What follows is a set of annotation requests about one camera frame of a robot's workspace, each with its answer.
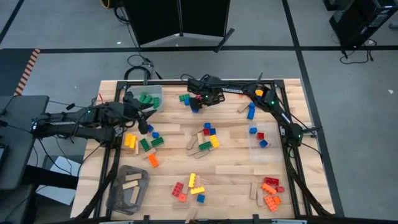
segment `black metal frame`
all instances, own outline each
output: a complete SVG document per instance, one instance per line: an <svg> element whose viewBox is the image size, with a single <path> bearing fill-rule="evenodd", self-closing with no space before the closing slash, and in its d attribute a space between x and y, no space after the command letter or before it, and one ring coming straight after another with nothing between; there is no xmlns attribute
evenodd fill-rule
<svg viewBox="0 0 398 224"><path fill-rule="evenodd" d="M237 80L237 82L247 82L248 80ZM148 80L148 85L186 85L187 82L183 81L183 80ZM290 117L290 109L289 109L289 102L287 99L287 94L285 91L285 85L284 85L284 81L283 80L261 80L261 84L264 85L270 85L271 88L273 90L275 90L276 88L279 88L280 92L281 92L281 100L283 103L283 107L285 109L285 112L288 114L288 116ZM143 85L142 81L118 81L116 84L116 92L115 92L115 97L114 97L114 101L119 101L120 99L120 93L122 89L127 90L129 87L133 86L133 85ZM283 135L280 132L280 139L283 139ZM286 147L285 144L281 144L282 145L282 151L284 154L284 162L285 162L285 166L286 169L288 169L288 166L292 166L292 162L290 160L290 157L288 155L288 149ZM296 168L295 170L298 173L299 179L305 184L305 178L304 178L304 174L303 174L303 168L302 168L302 163L300 160L300 154L299 151L297 150L297 148L294 149L294 153L295 153L295 163L296 163ZM103 164L102 164L102 170L101 170L101 176L100 176L100 180L99 180L99 186L101 186L101 184L103 184L104 179L106 177L106 173L107 173L107 169L108 169L108 163L109 163L109 155L110 155L110 150L106 150L104 153L104 159L103 159ZM117 162L117 166L119 165L119 158L114 158ZM298 218L300 216L302 216L300 214L300 208L299 208L299 201L297 198L297 192L295 189L295 182L294 179L292 178L291 175L289 175L289 172L287 171L288 175L288 183L289 183L289 190L290 190L290 197L292 199L292 206L293 206L293 211L294 211L294 216L295 218ZM305 213L306 216L312 216L312 209L310 206L310 203L307 199L307 197L305 196L304 192L303 192L303 202L304 202L304 207L305 207ZM98 218L100 217L100 210L101 210L101 203L102 203L102 198L99 200L97 206L95 207L95 212L94 212L94 217ZM106 218L111 218L111 210L110 209L106 209ZM256 215L253 215L253 219L247 219L247 220L233 220L233 223L253 223L254 220L258 220L259 222L269 222L270 219L258 219L255 218ZM151 223L183 223L185 220L151 220Z"/></svg>

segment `clear plastic container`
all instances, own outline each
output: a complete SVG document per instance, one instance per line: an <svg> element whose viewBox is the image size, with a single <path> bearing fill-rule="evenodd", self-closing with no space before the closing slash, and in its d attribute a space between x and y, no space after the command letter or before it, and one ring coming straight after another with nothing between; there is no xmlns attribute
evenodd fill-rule
<svg viewBox="0 0 398 224"><path fill-rule="evenodd" d="M123 190L123 184L126 183L126 176L130 174L142 174L142 178L138 180L140 190L136 203L130 202L132 192L135 188ZM128 165L121 166L118 176L116 177L113 186L109 191L109 197L108 201L106 202L106 206L114 211L127 215L133 215L141 208L148 184L149 175L147 171Z"/></svg>
<svg viewBox="0 0 398 224"><path fill-rule="evenodd" d="M265 148L260 147L260 141L256 134L250 134L251 128L257 128L257 133L264 133L264 139L268 142ZM279 162L282 159L282 146L277 123L252 123L248 126L248 144L250 160L254 163Z"/></svg>
<svg viewBox="0 0 398 224"><path fill-rule="evenodd" d="M127 92L131 92L133 97L137 100L139 100L140 96L142 94L144 95L150 95L153 98L159 97L159 107L154 109L153 106L151 106L148 109L143 110L143 112L150 111L150 110L157 110L157 112L162 112L164 105L164 97L163 97L163 88L161 85L147 85L147 86L133 86L130 87Z"/></svg>

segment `orange lego brick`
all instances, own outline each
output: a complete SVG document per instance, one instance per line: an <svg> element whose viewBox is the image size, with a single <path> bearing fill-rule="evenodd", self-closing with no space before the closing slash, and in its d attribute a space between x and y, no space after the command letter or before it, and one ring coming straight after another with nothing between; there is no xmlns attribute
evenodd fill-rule
<svg viewBox="0 0 398 224"><path fill-rule="evenodd" d="M269 210L271 210L272 212L278 210L278 206L275 204L275 202L271 196L266 196L264 198L264 200L266 201L266 204L268 205Z"/></svg>
<svg viewBox="0 0 398 224"><path fill-rule="evenodd" d="M186 195L186 194L180 194L180 195L178 196L178 200L179 200L180 202L186 201L186 200L187 200L187 195Z"/></svg>
<svg viewBox="0 0 398 224"><path fill-rule="evenodd" d="M282 201L280 200L279 196L275 196L272 198L275 202L275 204L280 205L282 203Z"/></svg>
<svg viewBox="0 0 398 224"><path fill-rule="evenodd" d="M261 188L263 189L263 190L265 190L266 192L268 192L269 194L276 194L276 190L275 189L273 189L270 185L268 185L268 184L262 184L261 185Z"/></svg>
<svg viewBox="0 0 398 224"><path fill-rule="evenodd" d="M149 162L152 165L152 167L157 167L159 166L159 162L157 162L157 159L155 157L155 155L151 154L148 156Z"/></svg>

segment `green lego brick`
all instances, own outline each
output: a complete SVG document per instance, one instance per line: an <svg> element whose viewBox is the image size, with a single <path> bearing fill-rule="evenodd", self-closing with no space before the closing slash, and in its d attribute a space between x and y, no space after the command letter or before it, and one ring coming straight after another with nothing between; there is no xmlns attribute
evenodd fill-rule
<svg viewBox="0 0 398 224"><path fill-rule="evenodd" d="M151 101L152 101L152 96L147 95L147 97L144 99L143 103L151 103Z"/></svg>
<svg viewBox="0 0 398 224"><path fill-rule="evenodd" d="M152 143L152 147L157 147L157 146L163 144L164 141L163 141L163 138L160 137L160 138L157 138L157 139L151 141L150 143Z"/></svg>
<svg viewBox="0 0 398 224"><path fill-rule="evenodd" d="M143 139L140 141L141 146L144 148L145 151L149 151L150 150L150 146L148 144L148 141L146 139Z"/></svg>
<svg viewBox="0 0 398 224"><path fill-rule="evenodd" d="M209 148L211 148L211 142L205 142L205 143L199 145L199 150L201 150L201 151L209 149Z"/></svg>
<svg viewBox="0 0 398 224"><path fill-rule="evenodd" d="M139 97L139 101L143 102L145 100L147 96L145 94L141 94L141 96Z"/></svg>
<svg viewBox="0 0 398 224"><path fill-rule="evenodd" d="M154 98L154 109L158 108L160 106L160 98L155 97Z"/></svg>

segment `blue lego brick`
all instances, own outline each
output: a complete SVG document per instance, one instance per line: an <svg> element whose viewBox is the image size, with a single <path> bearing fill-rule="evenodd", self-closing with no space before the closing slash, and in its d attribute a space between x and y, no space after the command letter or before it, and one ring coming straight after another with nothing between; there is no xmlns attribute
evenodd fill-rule
<svg viewBox="0 0 398 224"><path fill-rule="evenodd" d="M205 128L210 129L211 128L211 123L205 123Z"/></svg>
<svg viewBox="0 0 398 224"><path fill-rule="evenodd" d="M260 142L260 146L264 148L264 147L268 146L268 142L266 140L262 140Z"/></svg>
<svg viewBox="0 0 398 224"><path fill-rule="evenodd" d="M160 134L159 134L159 133L156 133L156 132L154 132L154 133L152 133L152 137L154 137L154 138L159 138L159 137L160 137Z"/></svg>
<svg viewBox="0 0 398 224"><path fill-rule="evenodd" d="M198 194L197 202L205 203L205 196Z"/></svg>
<svg viewBox="0 0 398 224"><path fill-rule="evenodd" d="M153 132L153 130L154 130L154 127L152 125L148 124L148 132L151 133L151 132Z"/></svg>
<svg viewBox="0 0 398 224"><path fill-rule="evenodd" d="M256 133L257 133L257 128L251 128L251 129L249 130L249 133L250 133L250 134L256 134Z"/></svg>
<svg viewBox="0 0 398 224"><path fill-rule="evenodd" d="M253 120L253 118L254 118L254 112L255 112L255 111L256 111L256 110L255 110L254 108L249 108L248 119Z"/></svg>

